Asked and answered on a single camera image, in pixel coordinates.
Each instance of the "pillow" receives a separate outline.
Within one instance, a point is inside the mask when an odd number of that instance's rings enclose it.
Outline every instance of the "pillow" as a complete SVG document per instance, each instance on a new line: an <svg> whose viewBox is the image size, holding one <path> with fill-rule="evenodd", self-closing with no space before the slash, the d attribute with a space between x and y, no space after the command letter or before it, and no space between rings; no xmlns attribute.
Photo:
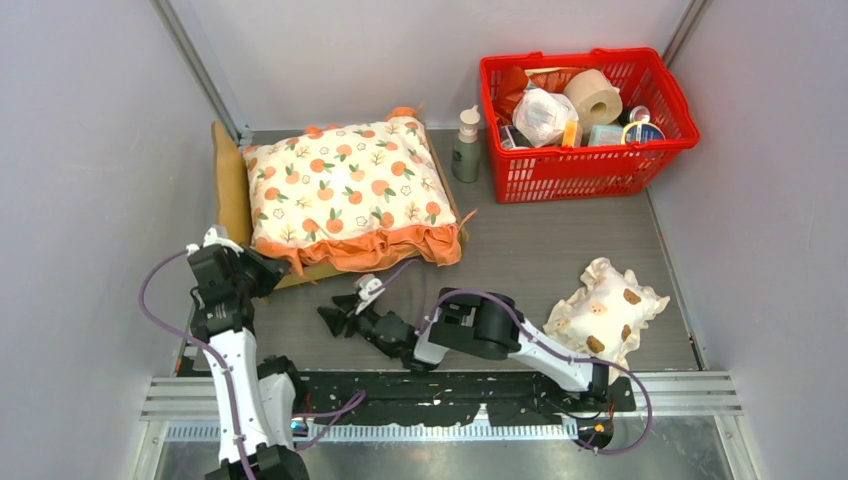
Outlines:
<svg viewBox="0 0 848 480"><path fill-rule="evenodd" d="M388 268L414 251L461 256L457 219L413 117L311 133L244 151L262 254L341 271Z"/></svg>
<svg viewBox="0 0 848 480"><path fill-rule="evenodd" d="M593 260L580 280L586 286L554 306L545 333L578 353L629 368L624 356L639 348L641 331L665 310L670 297L640 286L632 270L622 275L607 258ZM611 368L610 383L619 374Z"/></svg>

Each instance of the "toilet paper roll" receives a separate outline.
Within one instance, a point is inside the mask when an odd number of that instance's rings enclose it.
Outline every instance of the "toilet paper roll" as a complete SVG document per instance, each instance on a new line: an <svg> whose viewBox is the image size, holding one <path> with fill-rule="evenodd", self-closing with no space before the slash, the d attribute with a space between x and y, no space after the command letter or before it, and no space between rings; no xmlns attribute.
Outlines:
<svg viewBox="0 0 848 480"><path fill-rule="evenodd" d="M578 73L565 86L565 96L577 109L583 131L607 125L621 115L621 96L600 70Z"/></svg>

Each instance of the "gray wooden tabletop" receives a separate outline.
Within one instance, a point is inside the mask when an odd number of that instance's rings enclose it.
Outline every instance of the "gray wooden tabletop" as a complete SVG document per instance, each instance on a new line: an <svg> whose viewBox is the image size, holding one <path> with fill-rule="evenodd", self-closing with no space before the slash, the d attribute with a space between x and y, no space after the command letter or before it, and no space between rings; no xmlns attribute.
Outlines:
<svg viewBox="0 0 848 480"><path fill-rule="evenodd" d="M429 310L442 287L473 287L503 293L537 326L551 307L581 286L579 276L597 257L608 257L620 271L632 269L642 285L672 300L650 322L642 346L628 355L640 371L696 368L662 247L645 194L630 197L563 200L501 205L495 202L488 160L472 184L457 181L449 160L456 132L430 132L462 215L477 209L467 223L470 242L462 260L446 267L413 265L380 297L377 311L394 310L412 321L420 302ZM273 143L285 132L257 132L255 143ZM385 279L394 269L380 273ZM316 309L332 306L330 297L353 293L357 274L345 274L277 290L270 305L256 302L258 358L286 355L300 369L400 369L360 337L333 338ZM426 283L426 293L422 288ZM524 369L514 361L492 362L451 352L441 369Z"/></svg>

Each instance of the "red basket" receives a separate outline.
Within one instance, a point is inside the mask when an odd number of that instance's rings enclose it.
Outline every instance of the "red basket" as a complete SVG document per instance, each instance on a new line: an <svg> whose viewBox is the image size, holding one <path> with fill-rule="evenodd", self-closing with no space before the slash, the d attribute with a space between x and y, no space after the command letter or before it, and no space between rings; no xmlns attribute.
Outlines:
<svg viewBox="0 0 848 480"><path fill-rule="evenodd" d="M521 68L596 68L621 89L624 105L645 105L665 140L601 147L544 147L506 150L501 146L492 100L502 72ZM680 87L650 48L595 49L586 54L486 57L480 61L483 108L499 203L632 195L641 192L682 150L701 135Z"/></svg>

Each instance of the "white wall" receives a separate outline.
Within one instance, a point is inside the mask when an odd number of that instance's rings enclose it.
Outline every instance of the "white wall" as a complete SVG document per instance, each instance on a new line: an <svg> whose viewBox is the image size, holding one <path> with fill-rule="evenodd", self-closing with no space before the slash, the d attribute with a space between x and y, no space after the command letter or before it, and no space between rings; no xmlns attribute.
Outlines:
<svg viewBox="0 0 848 480"><path fill-rule="evenodd" d="M253 130L382 118L426 102L457 126L489 55L668 44L687 0L174 0L193 7Z"/></svg>
<svg viewBox="0 0 848 480"><path fill-rule="evenodd" d="M213 113L148 1L3 2L0 22L0 476L114 480L178 345L137 288L213 218ZM174 323L190 276L152 291Z"/></svg>
<svg viewBox="0 0 848 480"><path fill-rule="evenodd" d="M846 2L714 2L674 67L702 141L652 188L768 479L848 467L846 45Z"/></svg>

